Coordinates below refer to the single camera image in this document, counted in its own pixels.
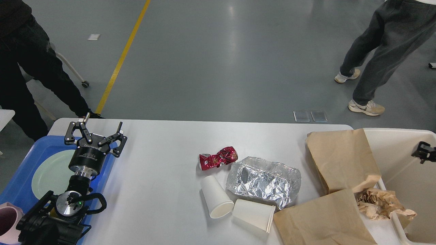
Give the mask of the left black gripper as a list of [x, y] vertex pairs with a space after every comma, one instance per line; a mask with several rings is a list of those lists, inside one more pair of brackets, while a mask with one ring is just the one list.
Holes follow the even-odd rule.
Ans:
[[[73, 172], [84, 172], [86, 177], [98, 176], [103, 167], [107, 154], [120, 157], [127, 142], [127, 136], [122, 132], [120, 121], [117, 131], [108, 137], [98, 134], [91, 134], [86, 128], [86, 123], [91, 113], [87, 113], [82, 121], [70, 122], [64, 136], [65, 145], [76, 145], [77, 148], [70, 160], [68, 168]], [[79, 130], [81, 138], [76, 140], [73, 133]], [[119, 142], [117, 147], [111, 148], [111, 144]]]

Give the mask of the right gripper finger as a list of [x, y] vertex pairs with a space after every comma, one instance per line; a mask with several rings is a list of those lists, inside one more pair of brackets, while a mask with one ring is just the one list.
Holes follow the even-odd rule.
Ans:
[[436, 148], [431, 147], [427, 142], [420, 141], [411, 156], [419, 158], [420, 164], [424, 164], [425, 161], [436, 162]]

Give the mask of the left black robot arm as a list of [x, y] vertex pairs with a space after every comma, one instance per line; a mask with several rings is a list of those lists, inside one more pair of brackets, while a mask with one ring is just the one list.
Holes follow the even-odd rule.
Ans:
[[100, 175], [109, 154], [119, 157], [127, 137], [122, 122], [113, 135], [103, 136], [86, 128], [90, 113], [82, 121], [72, 121], [64, 136], [64, 144], [75, 145], [69, 163], [73, 172], [62, 194], [48, 191], [18, 222], [18, 241], [22, 245], [75, 245], [90, 229], [83, 223], [86, 216], [103, 212], [107, 202], [90, 184]]

